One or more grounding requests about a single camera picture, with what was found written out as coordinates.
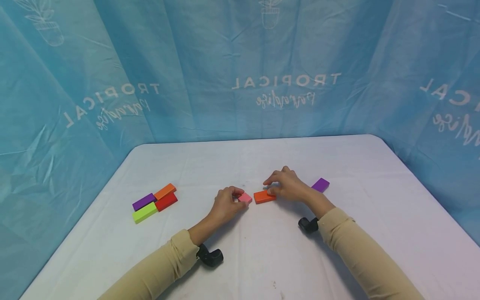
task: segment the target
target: orange block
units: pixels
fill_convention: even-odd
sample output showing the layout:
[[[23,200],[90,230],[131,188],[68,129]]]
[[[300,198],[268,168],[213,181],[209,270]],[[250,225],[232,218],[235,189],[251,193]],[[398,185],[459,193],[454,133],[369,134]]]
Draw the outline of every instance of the orange block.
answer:
[[[163,189],[156,192],[154,196],[157,200],[160,200],[163,197],[165,197],[166,195],[168,195],[170,193],[174,193],[176,191],[177,191],[177,188],[175,188],[173,186],[173,184],[169,183],[166,187],[164,187]]]
[[[269,202],[276,199],[275,196],[270,196],[269,194],[267,194],[266,190],[253,193],[253,197],[255,198],[255,203],[257,204]]]
[[[169,207],[170,205],[174,204],[178,201],[177,197],[175,197],[174,193],[167,194],[162,199],[155,202],[156,209],[161,212],[165,208]]]

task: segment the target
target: green block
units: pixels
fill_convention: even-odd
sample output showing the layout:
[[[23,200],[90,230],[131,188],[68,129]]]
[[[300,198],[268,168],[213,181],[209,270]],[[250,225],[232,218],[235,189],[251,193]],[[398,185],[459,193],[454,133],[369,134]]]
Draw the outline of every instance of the green block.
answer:
[[[143,207],[142,209],[139,209],[136,212],[134,212],[133,220],[135,221],[135,224],[138,224],[156,212],[157,212],[157,209],[156,209],[155,203],[152,202],[149,205]]]

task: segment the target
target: blue backdrop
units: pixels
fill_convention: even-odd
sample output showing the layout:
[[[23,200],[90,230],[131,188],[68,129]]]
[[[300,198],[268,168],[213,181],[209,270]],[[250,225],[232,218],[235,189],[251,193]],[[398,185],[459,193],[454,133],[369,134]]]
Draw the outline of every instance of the blue backdrop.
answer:
[[[479,5],[0,0],[0,299],[144,143],[371,133],[479,243]]]

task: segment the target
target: wooden block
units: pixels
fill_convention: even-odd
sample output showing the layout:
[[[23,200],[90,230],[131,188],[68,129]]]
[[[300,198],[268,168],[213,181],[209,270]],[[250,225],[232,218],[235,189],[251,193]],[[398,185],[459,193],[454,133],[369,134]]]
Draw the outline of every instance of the wooden block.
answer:
[[[133,220],[135,221],[135,224],[138,224],[156,212],[157,209],[155,203],[150,202],[150,204],[148,204],[144,208],[139,209],[133,213]]]
[[[267,194],[266,190],[253,193],[253,197],[255,198],[255,203],[257,204],[262,204],[276,199],[275,196],[270,196],[269,194]]]
[[[252,198],[247,193],[243,193],[242,196],[239,197],[239,201],[251,203]]]
[[[330,183],[328,181],[326,181],[325,179],[323,178],[320,178],[313,186],[312,188],[314,190],[317,190],[319,192],[324,192],[328,186],[330,185]]]
[[[171,193],[167,194],[166,196],[164,196],[162,199],[155,202],[155,206],[156,206],[157,211],[161,212],[165,208],[174,204],[176,201],[178,201],[177,197],[175,197],[175,194],[171,192]]]
[[[151,202],[155,202],[155,201],[156,201],[155,196],[153,196],[153,194],[148,194],[147,196],[143,197],[142,199],[140,199],[137,202],[135,202],[134,204],[132,204],[133,210],[137,211],[137,210],[147,206]]]
[[[163,197],[165,197],[166,195],[168,195],[170,193],[174,193],[176,191],[177,191],[177,188],[175,188],[173,186],[173,184],[169,183],[166,187],[164,187],[163,189],[161,189],[161,190],[159,190],[158,192],[155,193],[155,198],[157,200],[160,200]]]

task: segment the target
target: plant illustration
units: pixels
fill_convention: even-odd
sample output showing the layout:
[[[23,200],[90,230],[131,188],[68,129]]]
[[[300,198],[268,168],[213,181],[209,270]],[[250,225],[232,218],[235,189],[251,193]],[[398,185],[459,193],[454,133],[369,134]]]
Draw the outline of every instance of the plant illustration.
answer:
[[[35,29],[41,34],[43,39],[53,47],[63,44],[64,38],[56,22],[51,22],[53,9],[51,9],[50,0],[13,0],[20,7],[31,14],[25,16],[33,21]]]
[[[277,4],[279,4],[282,0],[263,0],[263,1],[260,1],[259,3],[263,6],[263,7],[268,7],[268,8],[272,8],[274,6],[276,6]]]
[[[272,29],[276,26],[280,9],[275,6],[277,6],[281,1],[282,0],[262,0],[259,2],[263,6],[262,24],[264,25],[265,29]]]

